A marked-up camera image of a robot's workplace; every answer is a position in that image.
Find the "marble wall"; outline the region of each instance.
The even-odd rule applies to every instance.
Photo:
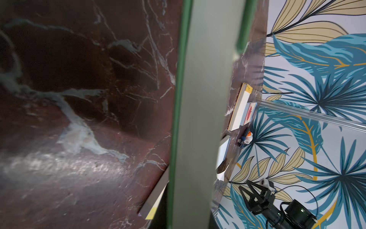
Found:
[[[8,1],[2,228],[146,228],[169,161],[182,0]]]

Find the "tropical leaf wallpaper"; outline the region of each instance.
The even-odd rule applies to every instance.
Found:
[[[270,0],[263,99],[366,123],[366,0]],[[265,228],[239,187],[267,178],[274,204],[293,199],[314,229],[366,229],[366,135],[259,107],[216,219],[221,229]]]
[[[366,1],[275,2],[263,99],[366,123]]]
[[[242,149],[220,203],[220,228],[265,227],[264,217],[247,210],[239,191],[248,189],[247,180],[261,178],[274,182],[277,191],[293,184],[309,189],[319,205],[316,229],[366,228],[364,133],[266,107],[259,107],[251,132],[253,141]],[[275,196],[276,207],[296,199],[317,212],[315,199],[302,188]]]

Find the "book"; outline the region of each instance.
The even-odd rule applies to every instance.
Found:
[[[250,102],[250,103],[246,104],[245,109],[244,109],[244,114],[242,117],[242,121],[240,123],[241,126],[244,126],[245,124],[252,121],[253,113],[254,113],[256,106],[257,106],[256,102]]]
[[[234,111],[230,119],[228,130],[232,131],[240,127],[240,123],[244,115],[244,110],[248,103],[248,99],[252,90],[253,88],[249,84],[242,85],[238,99],[236,100]]]
[[[226,153],[228,151],[228,146],[230,142],[230,135],[226,135],[221,141],[219,146],[219,152],[217,154],[216,168],[218,168],[221,163],[225,160]]]

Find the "yellow label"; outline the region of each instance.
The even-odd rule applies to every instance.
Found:
[[[245,91],[251,94],[253,88],[249,84],[247,84],[247,88],[245,89]]]
[[[156,210],[158,210],[157,207],[152,207],[149,214],[146,216],[145,219],[153,219],[155,216]]]

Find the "small toy figure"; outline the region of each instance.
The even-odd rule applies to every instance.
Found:
[[[238,140],[239,147],[244,148],[245,145],[249,144],[253,140],[253,134],[249,131],[246,137],[241,137],[241,139]]]

